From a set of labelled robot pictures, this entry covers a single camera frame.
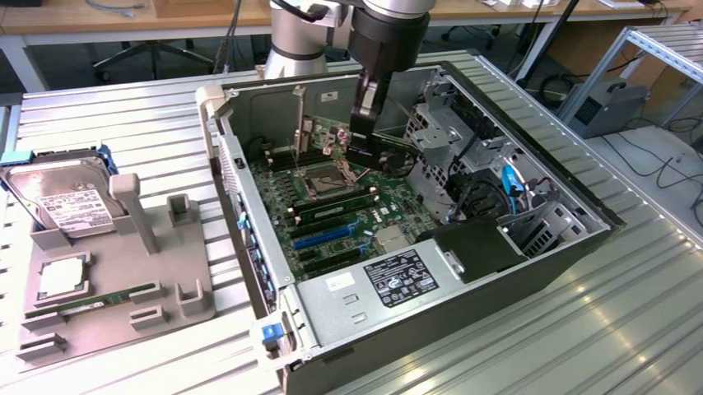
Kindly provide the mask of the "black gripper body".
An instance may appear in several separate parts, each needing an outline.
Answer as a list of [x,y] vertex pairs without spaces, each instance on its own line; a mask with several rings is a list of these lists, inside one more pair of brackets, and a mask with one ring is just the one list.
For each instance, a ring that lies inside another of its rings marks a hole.
[[414,65],[430,16],[384,16],[357,7],[350,16],[348,51],[368,74],[402,72]]

